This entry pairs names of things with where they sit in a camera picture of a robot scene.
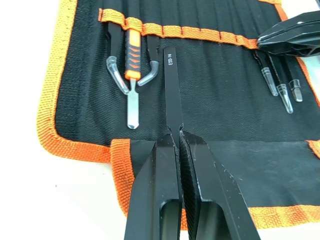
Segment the white background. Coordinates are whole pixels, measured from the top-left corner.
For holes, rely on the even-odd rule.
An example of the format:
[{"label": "white background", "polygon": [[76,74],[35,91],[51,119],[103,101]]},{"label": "white background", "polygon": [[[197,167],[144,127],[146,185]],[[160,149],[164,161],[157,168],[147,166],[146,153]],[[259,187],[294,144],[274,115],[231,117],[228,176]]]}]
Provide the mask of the white background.
[{"label": "white background", "polygon": [[[58,0],[0,1],[0,239],[121,240],[126,219],[110,166],[53,156],[37,138],[58,6]],[[283,0],[283,7],[289,17],[318,9],[315,0]],[[306,62],[320,96],[320,61]],[[259,233],[263,240],[315,240],[320,224]]]}]

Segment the rubber grip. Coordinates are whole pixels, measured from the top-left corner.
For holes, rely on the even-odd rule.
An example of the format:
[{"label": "rubber grip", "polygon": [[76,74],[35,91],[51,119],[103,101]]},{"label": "rubber grip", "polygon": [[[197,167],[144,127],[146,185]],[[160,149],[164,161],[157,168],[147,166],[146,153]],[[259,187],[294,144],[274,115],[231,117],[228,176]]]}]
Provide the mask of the rubber grip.
[{"label": "rubber grip", "polygon": [[125,78],[127,80],[141,78],[141,35],[140,32],[129,29],[126,31],[126,56],[125,56]]}]

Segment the black fabric pouch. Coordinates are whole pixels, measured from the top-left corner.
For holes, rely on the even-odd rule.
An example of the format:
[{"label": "black fabric pouch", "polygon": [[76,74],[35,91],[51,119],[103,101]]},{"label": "black fabric pouch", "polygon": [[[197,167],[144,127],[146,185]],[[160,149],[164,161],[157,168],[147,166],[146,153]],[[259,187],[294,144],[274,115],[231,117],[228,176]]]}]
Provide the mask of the black fabric pouch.
[{"label": "black fabric pouch", "polygon": [[[62,157],[111,163],[128,212],[134,176],[167,133],[163,49],[175,46],[184,127],[236,178],[255,225],[320,221],[320,111],[306,67],[288,58],[303,95],[303,102],[290,95],[288,114],[253,58],[258,36],[283,14],[279,0],[63,0],[38,112],[41,144]],[[145,36],[160,36],[158,75],[137,88],[135,130],[106,68],[106,22],[123,29],[122,74],[125,30],[143,36],[142,76],[150,71]]]}]

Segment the white surface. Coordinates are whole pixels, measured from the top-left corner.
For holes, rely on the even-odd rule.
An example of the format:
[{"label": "white surface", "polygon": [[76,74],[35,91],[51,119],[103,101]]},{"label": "white surface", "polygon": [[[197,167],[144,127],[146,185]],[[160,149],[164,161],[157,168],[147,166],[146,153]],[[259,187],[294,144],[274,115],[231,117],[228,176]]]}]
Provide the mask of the white surface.
[{"label": "white surface", "polygon": [[[37,138],[58,5],[58,0],[0,1],[0,239],[122,240],[126,219],[110,166],[53,156]],[[315,0],[283,0],[283,5],[290,17],[317,7]],[[320,93],[319,61],[306,62]],[[316,240],[320,224],[259,233],[263,240]],[[185,232],[181,239],[187,239]]]}]

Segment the black fabric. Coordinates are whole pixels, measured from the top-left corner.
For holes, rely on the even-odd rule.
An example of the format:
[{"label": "black fabric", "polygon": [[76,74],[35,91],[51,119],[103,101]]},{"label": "black fabric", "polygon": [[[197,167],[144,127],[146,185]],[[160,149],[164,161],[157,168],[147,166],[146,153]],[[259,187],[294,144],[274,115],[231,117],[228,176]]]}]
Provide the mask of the black fabric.
[{"label": "black fabric", "polygon": [[[109,145],[115,138],[156,140],[163,136],[167,132],[163,48],[175,46],[183,121],[191,133],[210,141],[320,139],[319,107],[296,59],[291,59],[290,67],[300,79],[303,102],[296,103],[290,93],[294,113],[288,114],[281,99],[271,96],[249,49],[178,38],[160,40],[158,76],[137,88],[140,125],[135,130],[127,128],[127,98],[106,69],[107,39],[98,22],[102,6],[120,11],[115,2],[121,1],[78,0],[57,100],[55,127],[60,136],[100,145]],[[122,1],[126,17],[128,2],[131,0]],[[273,5],[257,0],[184,0],[179,5],[172,0],[141,0],[140,6],[144,22],[159,23],[160,19],[163,25],[194,24],[247,38],[257,38],[280,21]],[[145,76],[150,71],[145,37],[141,49],[141,73]],[[119,71],[124,73],[124,37],[117,59]]]},{"label": "black fabric", "polygon": [[[211,152],[237,181],[248,207],[320,205],[320,161],[305,141],[208,141]],[[132,141],[136,176],[153,141]]]}]

